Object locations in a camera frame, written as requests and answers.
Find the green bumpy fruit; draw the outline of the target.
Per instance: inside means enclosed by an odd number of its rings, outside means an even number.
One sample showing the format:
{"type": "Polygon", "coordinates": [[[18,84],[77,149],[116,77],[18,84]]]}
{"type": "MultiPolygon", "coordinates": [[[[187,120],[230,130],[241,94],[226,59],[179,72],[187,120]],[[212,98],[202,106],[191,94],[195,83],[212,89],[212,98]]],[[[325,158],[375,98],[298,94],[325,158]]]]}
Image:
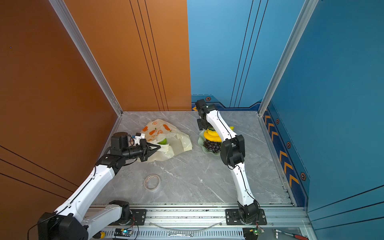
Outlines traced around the green bumpy fruit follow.
{"type": "Polygon", "coordinates": [[[163,139],[162,141],[158,142],[159,145],[167,145],[168,141],[167,139],[163,139]]]}

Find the cream plastic bag orange print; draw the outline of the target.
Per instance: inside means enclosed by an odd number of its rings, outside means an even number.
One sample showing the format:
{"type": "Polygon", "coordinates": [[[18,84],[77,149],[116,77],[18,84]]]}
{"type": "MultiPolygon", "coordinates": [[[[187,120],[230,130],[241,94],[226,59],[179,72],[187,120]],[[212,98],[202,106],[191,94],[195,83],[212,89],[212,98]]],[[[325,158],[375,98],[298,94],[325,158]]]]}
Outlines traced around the cream plastic bag orange print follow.
{"type": "Polygon", "coordinates": [[[167,145],[160,145],[161,149],[152,156],[155,161],[166,161],[179,154],[193,149],[192,141],[186,133],[181,132],[177,127],[161,119],[149,122],[141,131],[145,134],[148,143],[158,144],[167,139],[167,145]]]}

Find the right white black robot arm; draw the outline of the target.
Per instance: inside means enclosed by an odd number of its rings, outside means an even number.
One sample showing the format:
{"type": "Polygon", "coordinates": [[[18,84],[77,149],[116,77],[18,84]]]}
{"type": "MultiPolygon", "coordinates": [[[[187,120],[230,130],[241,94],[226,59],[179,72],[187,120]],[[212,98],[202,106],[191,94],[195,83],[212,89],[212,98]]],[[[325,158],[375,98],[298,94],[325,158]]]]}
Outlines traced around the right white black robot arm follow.
{"type": "Polygon", "coordinates": [[[201,99],[195,103],[200,116],[198,127],[200,130],[213,128],[220,137],[221,159],[233,176],[238,195],[239,216],[241,221],[250,225],[255,222],[261,207],[252,194],[245,170],[245,139],[236,134],[222,118],[220,111],[215,105],[209,105],[201,99]]]}

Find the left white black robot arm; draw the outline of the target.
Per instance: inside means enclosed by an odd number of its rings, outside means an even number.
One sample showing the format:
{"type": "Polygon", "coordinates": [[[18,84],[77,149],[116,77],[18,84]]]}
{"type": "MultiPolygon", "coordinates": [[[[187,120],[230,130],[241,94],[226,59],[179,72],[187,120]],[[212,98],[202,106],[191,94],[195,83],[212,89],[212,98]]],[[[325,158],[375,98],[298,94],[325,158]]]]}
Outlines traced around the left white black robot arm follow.
{"type": "Polygon", "coordinates": [[[128,166],[127,160],[145,162],[160,149],[160,145],[147,143],[146,139],[130,145],[125,133],[112,137],[111,146],[79,188],[53,213],[44,213],[40,217],[37,222],[39,239],[89,240],[111,223],[134,223],[130,205],[125,201],[112,201],[90,218],[85,218],[85,214],[107,183],[122,167],[128,166]]]}

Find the yellow banana bunch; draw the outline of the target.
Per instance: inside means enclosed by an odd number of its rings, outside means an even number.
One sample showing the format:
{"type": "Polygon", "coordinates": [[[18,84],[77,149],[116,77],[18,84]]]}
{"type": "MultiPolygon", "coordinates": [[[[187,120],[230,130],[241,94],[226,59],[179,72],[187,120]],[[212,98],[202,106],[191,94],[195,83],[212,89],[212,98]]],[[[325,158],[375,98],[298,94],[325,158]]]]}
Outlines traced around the yellow banana bunch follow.
{"type": "Polygon", "coordinates": [[[217,131],[207,129],[203,131],[203,136],[206,140],[211,142],[222,143],[226,140],[233,139],[237,134],[231,127],[220,127],[217,131]]]}

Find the dark grape bunch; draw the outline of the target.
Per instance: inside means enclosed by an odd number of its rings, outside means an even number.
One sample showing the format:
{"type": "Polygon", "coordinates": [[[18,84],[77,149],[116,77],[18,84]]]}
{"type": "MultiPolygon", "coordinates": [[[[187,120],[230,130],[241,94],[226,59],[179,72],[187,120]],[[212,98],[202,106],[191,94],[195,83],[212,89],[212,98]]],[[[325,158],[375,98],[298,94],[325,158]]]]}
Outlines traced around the dark grape bunch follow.
{"type": "Polygon", "coordinates": [[[203,143],[203,146],[212,153],[219,153],[221,151],[221,144],[220,142],[212,142],[209,140],[205,140],[203,143]]]}

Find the clear tape roll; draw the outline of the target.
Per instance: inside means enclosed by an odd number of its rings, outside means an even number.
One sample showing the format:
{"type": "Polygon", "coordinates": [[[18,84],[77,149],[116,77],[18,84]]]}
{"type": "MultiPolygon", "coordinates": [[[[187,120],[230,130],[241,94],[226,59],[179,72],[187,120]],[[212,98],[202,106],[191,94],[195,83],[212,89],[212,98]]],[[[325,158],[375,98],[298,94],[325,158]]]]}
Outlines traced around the clear tape roll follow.
{"type": "Polygon", "coordinates": [[[161,178],[159,175],[148,175],[144,181],[144,187],[149,192],[156,191],[161,185],[161,178]]]}

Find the left green circuit board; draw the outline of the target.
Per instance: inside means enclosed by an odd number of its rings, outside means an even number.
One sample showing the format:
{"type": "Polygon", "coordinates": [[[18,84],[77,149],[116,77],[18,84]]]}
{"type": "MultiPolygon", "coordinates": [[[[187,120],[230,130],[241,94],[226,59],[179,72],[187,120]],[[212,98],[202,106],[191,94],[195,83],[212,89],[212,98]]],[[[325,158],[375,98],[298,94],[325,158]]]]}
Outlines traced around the left green circuit board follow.
{"type": "Polygon", "coordinates": [[[123,228],[123,229],[115,229],[113,238],[117,237],[126,237],[130,238],[133,235],[134,231],[132,229],[123,228]]]}

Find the green circuit board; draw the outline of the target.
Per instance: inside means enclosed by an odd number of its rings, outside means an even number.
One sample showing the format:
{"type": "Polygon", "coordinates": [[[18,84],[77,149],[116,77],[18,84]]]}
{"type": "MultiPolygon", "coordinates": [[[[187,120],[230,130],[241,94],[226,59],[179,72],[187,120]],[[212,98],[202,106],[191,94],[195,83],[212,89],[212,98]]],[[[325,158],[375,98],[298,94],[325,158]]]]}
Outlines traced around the green circuit board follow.
{"type": "Polygon", "coordinates": [[[243,236],[245,240],[257,240],[260,235],[264,234],[263,229],[258,228],[243,228],[243,236]]]}
{"type": "Polygon", "coordinates": [[[126,237],[130,238],[133,235],[134,231],[132,229],[123,228],[123,229],[115,229],[113,238],[117,237],[126,237]]]}

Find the silver wrench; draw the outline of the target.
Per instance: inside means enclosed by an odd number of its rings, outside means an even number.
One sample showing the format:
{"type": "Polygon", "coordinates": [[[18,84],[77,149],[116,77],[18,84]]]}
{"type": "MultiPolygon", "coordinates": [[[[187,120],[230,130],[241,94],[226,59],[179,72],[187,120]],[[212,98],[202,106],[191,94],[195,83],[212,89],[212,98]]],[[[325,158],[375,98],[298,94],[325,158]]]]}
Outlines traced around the silver wrench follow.
{"type": "Polygon", "coordinates": [[[186,237],[186,238],[193,238],[195,235],[193,233],[191,234],[182,234],[182,233],[167,233],[168,237],[186,237]]]}

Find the yellow black screwdriver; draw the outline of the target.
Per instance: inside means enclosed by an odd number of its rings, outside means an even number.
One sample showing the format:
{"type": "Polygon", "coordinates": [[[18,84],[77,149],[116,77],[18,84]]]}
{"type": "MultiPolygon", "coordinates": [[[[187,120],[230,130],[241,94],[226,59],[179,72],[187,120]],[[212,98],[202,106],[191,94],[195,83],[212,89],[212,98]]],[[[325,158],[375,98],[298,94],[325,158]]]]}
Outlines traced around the yellow black screwdriver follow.
{"type": "Polygon", "coordinates": [[[99,231],[93,236],[93,239],[104,239],[106,237],[106,233],[104,231],[99,231]]]}

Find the right green circuit board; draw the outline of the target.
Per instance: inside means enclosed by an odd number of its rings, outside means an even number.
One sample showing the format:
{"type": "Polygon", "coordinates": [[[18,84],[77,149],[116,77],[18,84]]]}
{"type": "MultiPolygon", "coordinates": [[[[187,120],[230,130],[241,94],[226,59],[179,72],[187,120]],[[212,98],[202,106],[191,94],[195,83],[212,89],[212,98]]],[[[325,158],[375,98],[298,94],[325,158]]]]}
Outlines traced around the right green circuit board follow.
{"type": "Polygon", "coordinates": [[[264,234],[263,229],[258,228],[243,228],[243,236],[245,240],[257,240],[260,235],[264,234]]]}

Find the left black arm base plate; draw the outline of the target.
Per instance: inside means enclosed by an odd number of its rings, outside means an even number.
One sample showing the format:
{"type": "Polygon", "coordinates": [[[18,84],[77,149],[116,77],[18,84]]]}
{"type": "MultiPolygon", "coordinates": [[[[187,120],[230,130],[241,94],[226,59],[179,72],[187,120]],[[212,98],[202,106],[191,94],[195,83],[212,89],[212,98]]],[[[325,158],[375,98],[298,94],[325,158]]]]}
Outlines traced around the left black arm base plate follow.
{"type": "Polygon", "coordinates": [[[116,222],[109,224],[109,226],[143,226],[146,221],[146,216],[146,209],[130,209],[130,218],[128,220],[117,220],[116,222]]]}

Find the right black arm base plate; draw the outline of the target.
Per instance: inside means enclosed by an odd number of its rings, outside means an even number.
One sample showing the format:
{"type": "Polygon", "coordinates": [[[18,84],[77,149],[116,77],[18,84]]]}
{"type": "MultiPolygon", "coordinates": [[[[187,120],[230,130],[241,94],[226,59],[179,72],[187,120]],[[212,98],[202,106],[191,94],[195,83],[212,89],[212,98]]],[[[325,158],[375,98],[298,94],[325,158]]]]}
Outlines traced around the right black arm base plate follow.
{"type": "Polygon", "coordinates": [[[252,218],[252,221],[249,223],[246,223],[241,220],[238,209],[226,209],[225,213],[226,213],[226,224],[228,226],[234,226],[234,225],[266,226],[268,224],[267,217],[263,209],[261,209],[260,213],[256,215],[256,217],[252,218]]]}

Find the aluminium front rail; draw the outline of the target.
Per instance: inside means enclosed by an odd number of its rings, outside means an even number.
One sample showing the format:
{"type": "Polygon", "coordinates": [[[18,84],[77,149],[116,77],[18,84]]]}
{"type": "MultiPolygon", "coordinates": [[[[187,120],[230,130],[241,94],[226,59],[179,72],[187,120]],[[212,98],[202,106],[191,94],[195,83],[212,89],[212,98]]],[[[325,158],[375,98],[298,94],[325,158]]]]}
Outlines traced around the aluminium front rail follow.
{"type": "Polygon", "coordinates": [[[266,205],[266,226],[226,224],[226,209],[238,209],[236,204],[161,204],[131,205],[131,209],[146,209],[147,216],[143,226],[107,226],[103,240],[244,240],[243,228],[258,228],[265,231],[258,240],[296,240],[280,235],[275,238],[274,229],[302,235],[315,240],[316,234],[309,217],[303,208],[291,205],[266,205]],[[128,228],[134,231],[130,238],[113,238],[115,229],[128,228]],[[191,234],[193,238],[168,237],[167,233],[191,234]]]}

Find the red handled tool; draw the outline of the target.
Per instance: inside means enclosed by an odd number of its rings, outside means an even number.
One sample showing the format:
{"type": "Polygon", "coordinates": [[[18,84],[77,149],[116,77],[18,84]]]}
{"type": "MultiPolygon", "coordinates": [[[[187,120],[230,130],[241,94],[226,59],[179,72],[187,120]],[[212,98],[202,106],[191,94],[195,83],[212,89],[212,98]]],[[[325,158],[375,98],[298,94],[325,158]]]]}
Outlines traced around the red handled tool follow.
{"type": "Polygon", "coordinates": [[[273,231],[275,233],[275,238],[276,239],[278,239],[280,235],[285,235],[285,236],[289,236],[289,237],[297,239],[297,240],[309,240],[309,238],[304,237],[302,235],[284,232],[284,231],[279,230],[279,229],[274,229],[273,231]]]}

